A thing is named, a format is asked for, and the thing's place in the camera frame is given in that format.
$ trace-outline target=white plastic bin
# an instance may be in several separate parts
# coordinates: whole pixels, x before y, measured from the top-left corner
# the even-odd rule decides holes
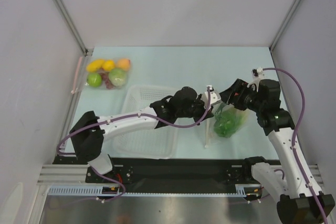
[[[137,111],[154,101],[174,95],[176,91],[177,89],[161,86],[132,86],[127,92],[121,113]],[[170,126],[157,130],[135,131],[115,137],[112,147],[132,157],[167,159],[175,154],[177,131],[178,128]]]

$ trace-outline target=metal floor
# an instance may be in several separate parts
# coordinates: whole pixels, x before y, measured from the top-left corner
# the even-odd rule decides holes
[[[104,204],[48,196],[40,224],[281,224],[271,197],[247,204],[219,197],[122,197]]]

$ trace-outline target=yellow fruit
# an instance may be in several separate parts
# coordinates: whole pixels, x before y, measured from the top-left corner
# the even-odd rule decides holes
[[[111,71],[113,68],[115,68],[114,61],[113,60],[105,61],[102,68],[104,71]]]
[[[90,73],[96,72],[103,66],[104,62],[105,62],[104,59],[94,60],[93,62],[87,65],[86,70]]]
[[[116,67],[128,71],[131,68],[131,61],[129,59],[120,59],[118,60]]]

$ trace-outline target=clear plastic bag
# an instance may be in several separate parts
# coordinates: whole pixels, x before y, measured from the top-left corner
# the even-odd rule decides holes
[[[233,105],[220,103],[213,108],[214,117],[207,120],[206,123],[206,143],[217,143],[226,138],[230,138],[238,132],[248,118],[249,111],[241,111],[234,108]]]
[[[93,58],[90,63],[84,64],[81,69],[79,69],[79,65],[77,66],[71,93],[76,93],[85,86],[106,90],[121,88],[127,83],[131,70],[131,61],[127,58]],[[81,71],[85,73],[84,83],[82,83],[82,80],[78,80]]]

